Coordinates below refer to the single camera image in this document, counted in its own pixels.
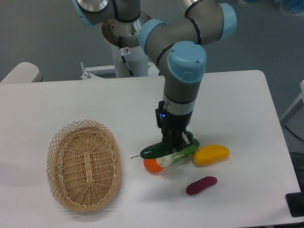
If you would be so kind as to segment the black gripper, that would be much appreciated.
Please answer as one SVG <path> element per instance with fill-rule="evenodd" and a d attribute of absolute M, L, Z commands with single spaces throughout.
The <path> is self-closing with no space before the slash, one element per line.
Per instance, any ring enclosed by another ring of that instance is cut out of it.
<path fill-rule="evenodd" d="M 165 109 L 165 101 L 160 101 L 155 110 L 157 125 L 161 129 L 163 154 L 173 154 L 193 144 L 193 134 L 187 132 L 192 111 L 188 114 L 172 114 Z"/>

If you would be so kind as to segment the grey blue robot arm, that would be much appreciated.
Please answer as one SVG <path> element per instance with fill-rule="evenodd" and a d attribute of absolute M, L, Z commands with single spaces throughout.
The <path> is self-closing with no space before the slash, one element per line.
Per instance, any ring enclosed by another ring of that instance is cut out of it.
<path fill-rule="evenodd" d="M 227 3 L 215 0 L 178 1 L 184 19 L 168 26 L 159 19 L 144 21 L 138 0 L 75 0 L 85 26 L 113 20 L 113 35 L 120 48 L 131 30 L 144 53 L 165 77 L 163 99 L 156 109 L 162 141 L 143 149 L 144 159 L 183 152 L 195 140 L 186 130 L 194 109 L 207 54 L 204 45 L 233 34 L 237 16 Z"/>

